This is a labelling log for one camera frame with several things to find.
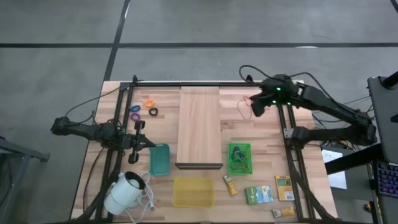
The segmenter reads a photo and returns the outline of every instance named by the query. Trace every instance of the concrete floor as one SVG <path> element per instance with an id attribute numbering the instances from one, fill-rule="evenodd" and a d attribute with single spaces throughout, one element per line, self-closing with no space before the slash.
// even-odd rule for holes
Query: concrete floor
<path id="1" fill-rule="evenodd" d="M 123 3 L 3 0 L 0 44 L 112 43 Z M 389 0 L 132 0 L 121 42 L 397 42 L 397 21 Z M 54 136 L 50 127 L 72 106 L 98 96 L 110 52 L 0 48 L 0 135 L 51 153 L 47 164 L 31 163 L 14 223 L 68 218 L 87 141 Z M 239 66 L 251 64 L 268 74 L 311 72 L 346 102 L 368 94 L 368 77 L 398 70 L 397 58 L 398 48 L 119 49 L 110 79 L 238 80 Z M 352 106 L 366 110 L 370 101 Z M 95 107 L 96 101 L 69 115 L 85 119 Z M 342 219 L 371 222 L 364 202 L 335 201 Z"/>

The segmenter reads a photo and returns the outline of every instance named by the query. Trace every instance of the teal tray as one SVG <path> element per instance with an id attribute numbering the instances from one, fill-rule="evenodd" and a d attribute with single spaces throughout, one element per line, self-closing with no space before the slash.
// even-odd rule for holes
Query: teal tray
<path id="1" fill-rule="evenodd" d="M 228 146 L 228 171 L 231 175 L 253 174 L 251 147 L 248 143 L 230 143 Z"/>
<path id="2" fill-rule="evenodd" d="M 170 148 L 168 144 L 156 144 L 149 148 L 151 175 L 168 175 L 170 173 Z"/>

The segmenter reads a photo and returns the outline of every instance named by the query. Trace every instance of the yellow tray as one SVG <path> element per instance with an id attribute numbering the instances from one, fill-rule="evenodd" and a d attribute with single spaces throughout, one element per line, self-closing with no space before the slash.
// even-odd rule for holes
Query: yellow tray
<path id="1" fill-rule="evenodd" d="M 213 179 L 177 177 L 174 180 L 173 206 L 210 208 L 214 204 Z"/>

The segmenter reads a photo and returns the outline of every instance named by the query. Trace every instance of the black ring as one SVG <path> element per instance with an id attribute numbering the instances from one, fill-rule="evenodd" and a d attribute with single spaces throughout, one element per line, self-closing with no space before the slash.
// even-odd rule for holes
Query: black ring
<path id="1" fill-rule="evenodd" d="M 152 115 L 152 116 L 156 116 L 156 115 L 157 115 L 157 112 L 158 112 L 157 108 L 151 108 L 151 109 L 149 110 L 149 114 Z"/>

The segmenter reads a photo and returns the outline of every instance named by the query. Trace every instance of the wooden table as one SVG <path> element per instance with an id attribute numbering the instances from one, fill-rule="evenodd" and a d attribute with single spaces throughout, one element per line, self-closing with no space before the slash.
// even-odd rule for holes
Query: wooden table
<path id="1" fill-rule="evenodd" d="M 120 82 L 104 82 L 101 94 L 107 93 L 119 86 Z M 143 222 L 294 222 L 297 217 L 282 217 L 274 219 L 271 210 L 294 206 L 293 202 L 280 202 L 277 196 L 275 183 L 276 175 L 289 175 L 287 167 L 285 146 L 282 139 L 278 111 L 275 106 L 267 108 L 259 118 L 254 115 L 245 120 L 237 110 L 238 101 L 243 95 L 259 93 L 256 87 L 220 87 L 221 106 L 221 143 L 223 152 L 223 164 L 221 170 L 180 170 L 174 166 L 177 152 L 178 139 L 178 114 L 180 107 L 179 87 L 142 87 L 134 88 L 132 105 L 141 105 L 141 119 L 146 121 L 143 133 L 154 143 L 167 143 L 171 153 L 171 173 L 163 177 L 151 177 L 149 185 L 154 191 L 155 211 L 146 211 Z M 96 122 L 102 123 L 114 116 L 114 109 L 118 92 L 100 98 L 96 114 Z M 144 101 L 152 98 L 156 102 L 159 114 L 155 117 L 148 114 Z M 250 115 L 250 109 L 245 102 L 239 104 L 242 114 Z M 297 126 L 313 128 L 312 114 L 306 109 L 294 109 Z M 127 131 L 134 132 L 134 124 L 129 120 Z M 223 176 L 228 174 L 226 152 L 229 142 L 248 142 L 251 144 L 253 155 L 253 175 L 233 176 L 238 194 L 230 197 Z M 97 142 L 90 142 L 86 152 L 85 162 L 80 177 L 80 183 L 73 206 L 72 218 L 82 213 L 83 189 L 87 181 L 88 173 L 99 151 Z M 100 155 L 100 159 L 91 176 L 87 190 L 87 203 L 90 203 L 98 193 L 101 185 L 104 161 L 106 153 Z M 317 146 L 307 146 L 303 150 L 308 181 L 312 192 L 330 214 L 337 217 L 335 203 L 331 194 L 328 177 L 321 151 Z M 140 152 L 139 162 L 130 165 L 128 156 L 123 158 L 122 171 L 131 170 L 141 173 L 149 170 L 149 150 Z M 215 181 L 215 207 L 213 208 L 177 208 L 172 205 L 172 192 L 174 178 L 179 176 L 207 177 Z M 244 189 L 257 185 L 271 185 L 274 201 L 259 205 L 247 205 Z M 301 192 L 301 202 L 304 216 L 308 217 L 305 207 L 305 199 Z M 138 220 L 141 209 L 133 212 L 133 218 Z M 114 217 L 115 222 L 129 222 L 127 213 Z"/>

